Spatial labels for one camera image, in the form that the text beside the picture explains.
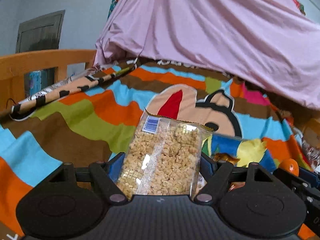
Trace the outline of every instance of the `bed sheet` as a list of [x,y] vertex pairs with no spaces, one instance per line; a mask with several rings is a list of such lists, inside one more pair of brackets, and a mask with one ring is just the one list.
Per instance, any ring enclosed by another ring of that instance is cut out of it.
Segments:
[[[128,66],[124,60],[94,76]],[[16,205],[63,162],[83,167],[125,152],[145,109],[206,124],[217,133],[259,138],[268,150],[246,161],[258,161],[269,171],[289,157],[309,169],[290,126],[266,95],[223,73],[141,59],[137,69],[116,80],[61,98],[25,120],[1,122],[0,228],[23,235]],[[213,149],[214,143],[209,138],[203,151]]]

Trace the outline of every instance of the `orange fruit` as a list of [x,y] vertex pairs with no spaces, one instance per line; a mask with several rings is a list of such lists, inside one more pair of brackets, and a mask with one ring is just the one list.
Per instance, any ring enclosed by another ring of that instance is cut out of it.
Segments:
[[299,166],[298,163],[294,159],[285,159],[283,160],[278,168],[281,168],[287,172],[292,173],[293,175],[299,176]]

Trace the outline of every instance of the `pink patch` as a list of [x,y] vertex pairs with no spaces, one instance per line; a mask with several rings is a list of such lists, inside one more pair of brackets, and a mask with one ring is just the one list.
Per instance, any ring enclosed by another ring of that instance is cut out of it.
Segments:
[[264,98],[262,93],[259,91],[248,91],[245,87],[244,83],[242,84],[242,91],[244,94],[244,98],[252,104],[255,105],[263,105],[263,106],[269,106],[270,101],[267,98]]

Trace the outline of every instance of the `wooden bed rail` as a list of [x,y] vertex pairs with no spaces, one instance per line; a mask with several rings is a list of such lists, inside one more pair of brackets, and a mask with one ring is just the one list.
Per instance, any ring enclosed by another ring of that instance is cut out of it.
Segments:
[[67,77],[68,65],[85,63],[85,68],[92,67],[95,55],[93,49],[49,49],[0,57],[0,111],[9,98],[16,103],[24,99],[24,74],[55,68],[57,82]]

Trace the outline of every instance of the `barcode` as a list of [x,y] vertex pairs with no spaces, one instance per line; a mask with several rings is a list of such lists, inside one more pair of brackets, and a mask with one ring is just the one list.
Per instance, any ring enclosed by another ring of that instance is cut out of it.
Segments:
[[153,117],[153,116],[148,116],[146,119],[146,122],[144,123],[144,126],[142,128],[143,132],[150,132],[150,133],[156,133],[158,124],[159,124],[159,118],[158,117]]

